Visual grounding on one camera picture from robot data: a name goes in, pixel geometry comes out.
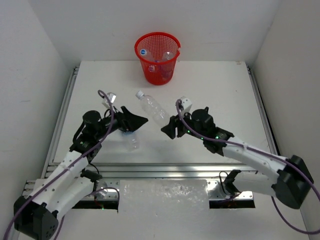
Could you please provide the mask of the clear ribbed bottle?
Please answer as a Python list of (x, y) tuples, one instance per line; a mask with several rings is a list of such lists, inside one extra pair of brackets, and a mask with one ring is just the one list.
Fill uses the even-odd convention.
[(151, 117), (160, 128), (165, 127), (170, 122), (170, 115), (167, 111), (150, 95), (139, 90), (135, 96), (138, 98), (143, 111)]

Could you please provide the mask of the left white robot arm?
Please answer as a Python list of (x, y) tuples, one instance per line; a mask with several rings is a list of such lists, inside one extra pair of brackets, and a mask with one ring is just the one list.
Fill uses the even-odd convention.
[(134, 132), (148, 122), (125, 106), (107, 110), (104, 117), (96, 110), (82, 116), (64, 159), (51, 175), (28, 197), (19, 197), (13, 206), (14, 228), (34, 240), (49, 240), (59, 221), (80, 200), (93, 193), (102, 179), (87, 169), (102, 148), (106, 137), (119, 130)]

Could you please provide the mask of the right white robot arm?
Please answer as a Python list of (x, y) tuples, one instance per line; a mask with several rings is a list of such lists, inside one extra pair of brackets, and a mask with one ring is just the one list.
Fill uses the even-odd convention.
[(171, 139), (185, 134), (196, 137), (209, 152), (255, 170), (232, 170), (220, 183), (224, 197), (250, 191), (269, 195), (291, 209), (299, 209), (314, 182), (301, 157), (278, 156), (248, 145), (233, 133), (216, 126), (207, 107), (172, 116), (161, 131)]

